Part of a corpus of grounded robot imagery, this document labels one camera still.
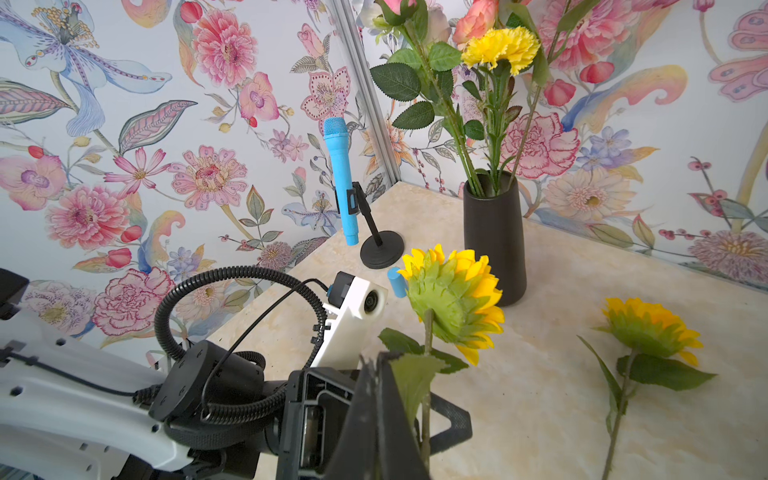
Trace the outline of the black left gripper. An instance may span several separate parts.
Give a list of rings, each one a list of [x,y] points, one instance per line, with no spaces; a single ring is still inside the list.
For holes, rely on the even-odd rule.
[[[353,403],[359,371],[328,367],[294,371],[279,421],[279,479],[339,479],[328,467]]]

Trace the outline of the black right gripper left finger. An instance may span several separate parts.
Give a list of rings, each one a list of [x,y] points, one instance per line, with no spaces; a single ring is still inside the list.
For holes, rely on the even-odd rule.
[[[356,381],[326,479],[428,479],[392,363],[400,353],[366,361]]]

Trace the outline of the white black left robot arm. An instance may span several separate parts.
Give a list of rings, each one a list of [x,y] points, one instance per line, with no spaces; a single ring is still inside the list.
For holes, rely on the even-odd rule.
[[[1,462],[44,479],[250,479],[295,417],[292,381],[268,382],[264,358],[202,341],[179,344],[170,316],[186,296],[259,279],[300,295],[317,322],[308,367],[351,370],[386,294],[339,273],[320,298],[310,281],[223,267],[173,283],[142,275],[117,298],[152,327],[173,365],[151,370],[64,336],[21,308],[28,280],[1,274]]]

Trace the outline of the small yellow sunflower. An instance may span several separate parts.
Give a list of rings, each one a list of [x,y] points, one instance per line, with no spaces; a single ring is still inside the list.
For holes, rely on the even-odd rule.
[[[402,357],[392,363],[407,420],[413,424],[421,460],[430,466],[431,386],[479,363],[479,353],[494,347],[505,315],[498,306],[502,291],[489,259],[469,250],[446,253],[438,244],[402,257],[400,272],[408,283],[407,300],[423,327],[415,340],[386,328],[379,339]]]

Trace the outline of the large yellow sunflower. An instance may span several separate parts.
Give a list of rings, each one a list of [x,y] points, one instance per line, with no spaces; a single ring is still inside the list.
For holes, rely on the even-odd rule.
[[[694,351],[703,347],[700,333],[660,304],[639,298],[608,298],[602,310],[605,323],[595,329],[626,347],[628,354],[611,368],[585,339],[580,342],[596,359],[609,394],[606,429],[609,447],[601,477],[611,475],[621,422],[630,400],[641,385],[680,392],[694,390],[713,380],[714,373],[699,369]]]

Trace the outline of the yellow carnation flower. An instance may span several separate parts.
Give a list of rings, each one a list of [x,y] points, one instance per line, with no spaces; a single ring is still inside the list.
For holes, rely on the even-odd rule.
[[[462,53],[463,64],[475,75],[462,83],[475,101],[478,114],[463,126],[467,138],[483,141],[488,167],[477,172],[479,195],[491,198],[502,193],[502,173],[507,158],[502,146],[510,125],[522,108],[514,106],[515,77],[532,67],[540,50],[535,33],[518,26],[491,29],[470,40]]]

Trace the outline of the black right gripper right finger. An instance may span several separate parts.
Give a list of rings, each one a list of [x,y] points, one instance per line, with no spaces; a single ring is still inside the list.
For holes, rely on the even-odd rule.
[[[447,429],[430,437],[432,456],[446,452],[472,438],[472,420],[467,410],[435,393],[430,394],[430,401],[431,411],[449,421]]]

